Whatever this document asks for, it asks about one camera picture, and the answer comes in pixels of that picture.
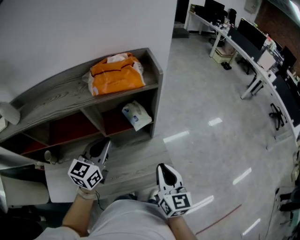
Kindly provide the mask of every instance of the black and white marker cube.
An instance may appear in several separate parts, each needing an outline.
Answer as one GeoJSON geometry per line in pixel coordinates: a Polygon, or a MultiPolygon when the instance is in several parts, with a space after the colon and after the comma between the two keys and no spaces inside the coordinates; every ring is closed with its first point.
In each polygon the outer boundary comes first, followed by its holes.
{"type": "Polygon", "coordinates": [[[77,159],[73,160],[68,175],[76,185],[88,190],[92,190],[103,179],[98,166],[77,159]]]}
{"type": "Polygon", "coordinates": [[[193,206],[189,192],[164,195],[158,204],[167,218],[183,215],[193,206]]]}

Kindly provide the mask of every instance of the desk leg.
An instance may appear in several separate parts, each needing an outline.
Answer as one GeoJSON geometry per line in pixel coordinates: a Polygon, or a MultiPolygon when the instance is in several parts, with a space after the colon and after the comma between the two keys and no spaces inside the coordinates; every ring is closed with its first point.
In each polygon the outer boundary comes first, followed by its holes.
{"type": "Polygon", "coordinates": [[[229,64],[232,64],[233,61],[235,60],[236,56],[238,55],[238,51],[234,51],[234,55],[232,56],[231,60],[229,61],[229,64]]]}
{"type": "Polygon", "coordinates": [[[203,29],[203,22],[200,22],[200,25],[199,25],[199,35],[201,35],[202,33],[202,29],[203,29]]]}
{"type": "Polygon", "coordinates": [[[284,139],[282,139],[282,140],[280,140],[280,141],[276,141],[276,143],[274,143],[273,145],[271,145],[271,146],[267,146],[267,150],[270,152],[270,151],[272,151],[275,147],[277,147],[277,146],[279,146],[279,145],[281,145],[281,144],[283,144],[283,143],[285,143],[285,142],[287,142],[288,140],[290,140],[290,139],[292,139],[293,138],[293,134],[290,132],[290,131],[288,131],[289,132],[289,135],[287,135],[284,139]]]}
{"type": "Polygon", "coordinates": [[[248,89],[243,93],[243,95],[240,97],[241,99],[244,99],[245,96],[247,96],[247,94],[249,92],[252,91],[252,89],[258,84],[258,82],[262,79],[262,76],[259,75],[256,80],[248,87],[248,89]]]}
{"type": "Polygon", "coordinates": [[[211,50],[211,52],[210,52],[210,57],[211,57],[211,58],[212,58],[212,56],[213,56],[214,53],[215,53],[215,50],[216,50],[216,48],[217,48],[217,46],[218,46],[218,43],[219,43],[219,41],[220,41],[220,38],[221,38],[221,33],[218,33],[217,39],[216,39],[216,41],[215,41],[215,44],[214,44],[214,46],[212,47],[212,50],[211,50]]]}
{"type": "Polygon", "coordinates": [[[261,88],[263,87],[263,82],[261,82],[256,89],[252,92],[252,96],[254,96],[261,88]]]}
{"type": "Polygon", "coordinates": [[[188,31],[188,27],[189,27],[189,21],[191,19],[191,14],[188,13],[188,17],[187,17],[187,31],[188,31]]]}

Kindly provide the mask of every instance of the black cable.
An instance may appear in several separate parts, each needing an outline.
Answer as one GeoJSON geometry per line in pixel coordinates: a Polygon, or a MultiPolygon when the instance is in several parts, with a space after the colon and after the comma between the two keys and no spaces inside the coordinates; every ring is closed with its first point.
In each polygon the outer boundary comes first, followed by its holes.
{"type": "Polygon", "coordinates": [[[99,194],[99,192],[97,192],[97,191],[96,191],[96,196],[97,196],[97,201],[98,201],[98,206],[99,206],[99,208],[100,208],[102,211],[104,211],[104,209],[100,206],[100,194],[99,194]]]}
{"type": "Polygon", "coordinates": [[[271,212],[271,216],[270,216],[270,220],[269,220],[269,226],[268,226],[266,236],[264,237],[265,240],[267,239],[267,236],[268,236],[268,233],[269,233],[269,228],[270,228],[270,225],[271,225],[272,215],[273,215],[273,211],[274,211],[274,207],[275,207],[276,195],[277,195],[278,192],[279,192],[279,188],[277,188],[276,191],[275,191],[273,208],[272,208],[272,212],[271,212]]]}

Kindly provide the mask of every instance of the white desk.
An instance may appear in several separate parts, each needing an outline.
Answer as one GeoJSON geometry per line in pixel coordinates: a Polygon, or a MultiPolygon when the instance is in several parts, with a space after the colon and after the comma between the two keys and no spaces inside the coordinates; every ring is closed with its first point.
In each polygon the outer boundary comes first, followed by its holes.
{"type": "Polygon", "coordinates": [[[195,13],[192,13],[191,11],[189,11],[189,16],[188,16],[188,19],[187,19],[187,29],[188,29],[188,25],[189,25],[189,21],[191,19],[191,17],[194,17],[195,19],[197,19],[201,24],[200,24],[200,27],[199,27],[199,33],[201,33],[202,31],[202,27],[203,25],[207,25],[209,27],[211,27],[212,29],[214,29],[218,35],[217,35],[217,39],[214,43],[214,46],[210,52],[210,57],[213,56],[215,50],[216,50],[216,47],[219,43],[219,40],[221,38],[221,36],[225,37],[226,38],[226,41],[244,58],[246,59],[247,61],[249,61],[251,63],[251,65],[254,67],[254,69],[256,70],[256,73],[257,73],[257,78],[256,80],[248,87],[248,89],[241,95],[241,99],[244,99],[246,97],[246,95],[248,95],[252,90],[253,88],[259,83],[259,81],[264,81],[267,86],[271,89],[271,91],[273,92],[273,95],[278,99],[279,103],[280,103],[280,109],[282,111],[282,113],[286,116],[286,119],[291,127],[291,131],[292,131],[292,134],[289,134],[288,133],[284,133],[280,136],[277,136],[275,137],[276,140],[278,140],[279,138],[281,138],[283,135],[286,135],[286,138],[277,142],[275,145],[273,146],[267,146],[267,149],[268,150],[271,150],[274,146],[276,146],[277,144],[279,143],[282,143],[286,140],[288,140],[290,137],[294,137],[295,139],[295,142],[297,144],[297,138],[298,138],[298,135],[300,133],[300,125],[294,127],[293,125],[293,120],[291,119],[281,97],[279,96],[279,94],[277,93],[276,91],[276,87],[273,86],[272,84],[272,81],[269,79],[268,77],[268,73],[263,69],[261,68],[254,60],[253,58],[251,58],[236,42],[234,42],[231,37],[228,37],[227,36],[227,32],[218,28],[217,26],[214,26],[212,25],[212,23],[206,21],[205,19],[201,18],[200,16],[196,15],[195,13]]]}

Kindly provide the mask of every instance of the white wall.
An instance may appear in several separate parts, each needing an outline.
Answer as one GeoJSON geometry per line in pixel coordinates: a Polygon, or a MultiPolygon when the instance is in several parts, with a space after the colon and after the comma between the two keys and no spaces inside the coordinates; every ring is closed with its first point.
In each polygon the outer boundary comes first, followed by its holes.
{"type": "MultiPolygon", "coordinates": [[[[248,11],[246,11],[244,9],[246,0],[216,0],[216,1],[225,5],[225,11],[228,11],[231,8],[236,10],[236,12],[237,12],[236,20],[235,20],[236,26],[239,25],[240,19],[242,17],[249,20],[249,21],[251,21],[251,22],[254,22],[254,20],[257,16],[260,4],[262,2],[261,0],[258,0],[259,1],[259,7],[257,8],[257,10],[254,14],[251,14],[251,13],[249,13],[248,11]]],[[[204,6],[205,0],[190,0],[187,11],[189,11],[191,4],[197,4],[197,5],[200,5],[200,6],[204,6]]],[[[198,31],[199,30],[199,21],[194,20],[193,18],[191,18],[188,30],[198,31]]]]}
{"type": "Polygon", "coordinates": [[[175,0],[4,0],[0,101],[80,63],[136,48],[149,47],[165,72],[175,10],[175,0]]]}

